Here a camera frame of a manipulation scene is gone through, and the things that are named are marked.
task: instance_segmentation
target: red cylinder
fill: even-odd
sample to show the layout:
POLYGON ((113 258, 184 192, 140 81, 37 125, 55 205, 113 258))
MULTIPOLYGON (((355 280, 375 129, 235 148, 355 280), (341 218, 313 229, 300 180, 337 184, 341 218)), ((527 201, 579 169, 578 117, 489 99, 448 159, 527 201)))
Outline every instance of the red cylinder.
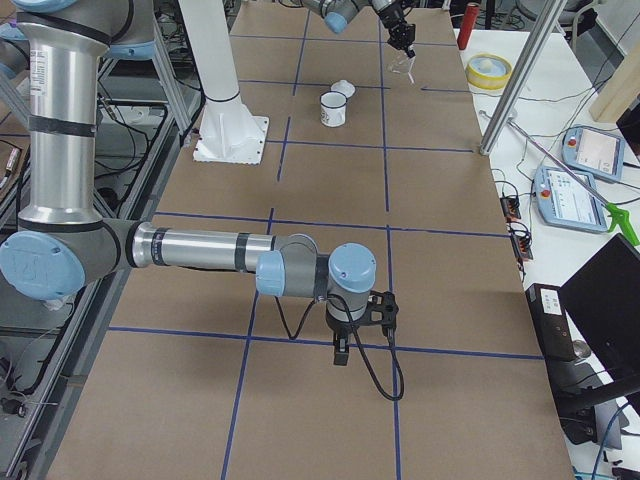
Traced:
POLYGON ((460 33, 458 34, 458 48, 460 50, 467 48, 471 31, 478 18, 478 13, 480 13, 480 4, 467 4, 467 9, 464 11, 464 18, 462 19, 462 26, 460 27, 460 33))

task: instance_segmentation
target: white cup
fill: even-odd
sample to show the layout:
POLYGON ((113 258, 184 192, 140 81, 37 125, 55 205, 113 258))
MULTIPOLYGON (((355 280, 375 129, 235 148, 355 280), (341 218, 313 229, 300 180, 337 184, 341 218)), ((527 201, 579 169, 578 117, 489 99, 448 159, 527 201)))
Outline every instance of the white cup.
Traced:
POLYGON ((340 92, 327 92, 320 96, 320 121, 327 127, 344 125, 347 119, 347 97, 340 92))

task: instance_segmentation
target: black monitor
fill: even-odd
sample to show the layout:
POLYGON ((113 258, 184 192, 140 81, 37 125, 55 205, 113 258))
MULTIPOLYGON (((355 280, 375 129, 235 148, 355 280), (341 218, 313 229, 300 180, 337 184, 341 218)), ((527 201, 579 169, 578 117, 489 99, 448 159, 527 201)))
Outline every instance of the black monitor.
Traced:
POLYGON ((640 414, 640 253, 618 234, 559 290, 560 301, 614 380, 571 402, 627 396, 640 414))

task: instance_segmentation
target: white pillar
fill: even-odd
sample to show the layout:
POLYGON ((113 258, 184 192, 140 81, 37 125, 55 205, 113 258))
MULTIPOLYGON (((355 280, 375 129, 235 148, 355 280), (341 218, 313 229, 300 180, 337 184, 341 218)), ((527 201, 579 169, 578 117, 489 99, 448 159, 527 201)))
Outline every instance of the white pillar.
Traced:
POLYGON ((222 0, 180 0, 180 9, 207 96, 194 160, 260 163, 269 119, 242 103, 222 0))

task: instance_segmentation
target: yellow tape roll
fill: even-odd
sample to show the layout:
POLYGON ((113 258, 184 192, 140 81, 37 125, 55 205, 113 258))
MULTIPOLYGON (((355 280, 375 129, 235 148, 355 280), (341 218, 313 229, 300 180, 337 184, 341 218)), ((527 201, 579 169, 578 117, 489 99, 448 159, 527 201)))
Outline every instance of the yellow tape roll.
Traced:
POLYGON ((498 90, 511 76, 511 64, 502 57, 490 53, 474 55, 467 63, 467 80, 474 87, 498 90))

